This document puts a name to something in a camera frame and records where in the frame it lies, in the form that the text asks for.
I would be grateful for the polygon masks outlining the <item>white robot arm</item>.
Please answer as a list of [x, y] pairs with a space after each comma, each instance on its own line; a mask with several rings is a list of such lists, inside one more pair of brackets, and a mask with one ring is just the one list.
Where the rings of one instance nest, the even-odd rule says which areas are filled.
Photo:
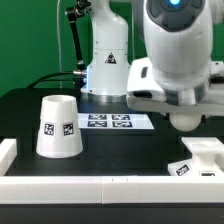
[[127, 27], [90, 0], [93, 58], [86, 97], [127, 99], [136, 111], [224, 116], [224, 63], [211, 59], [213, 26], [224, 19], [222, 0], [128, 0], [146, 55], [126, 59]]

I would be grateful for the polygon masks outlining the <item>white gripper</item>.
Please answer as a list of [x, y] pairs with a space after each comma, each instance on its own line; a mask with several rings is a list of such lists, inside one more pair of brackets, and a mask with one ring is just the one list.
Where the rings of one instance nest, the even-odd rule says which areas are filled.
[[156, 83], [147, 57], [134, 60], [126, 100], [128, 107], [135, 111], [224, 116], [224, 62], [212, 62], [208, 88], [172, 92]]

